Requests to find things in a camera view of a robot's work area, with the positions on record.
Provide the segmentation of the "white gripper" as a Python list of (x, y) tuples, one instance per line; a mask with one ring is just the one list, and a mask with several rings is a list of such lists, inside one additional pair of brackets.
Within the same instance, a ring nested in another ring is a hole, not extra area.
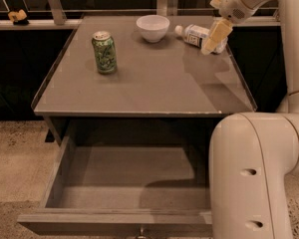
[(221, 18), (211, 25), (201, 46), (201, 53), (208, 55), (232, 32), (233, 24), (240, 24), (250, 18), (255, 11), (247, 7), (242, 0), (211, 0), (210, 5), (218, 9)]

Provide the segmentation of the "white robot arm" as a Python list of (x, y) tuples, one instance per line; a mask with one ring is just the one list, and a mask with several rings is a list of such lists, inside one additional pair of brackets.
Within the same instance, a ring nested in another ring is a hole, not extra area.
[[(220, 18), (201, 51), (211, 53), (233, 26), (271, 0), (212, 0)], [(299, 173), (299, 0), (276, 0), (287, 82), (284, 113), (223, 119), (209, 147), (213, 239), (292, 239), (284, 177)]]

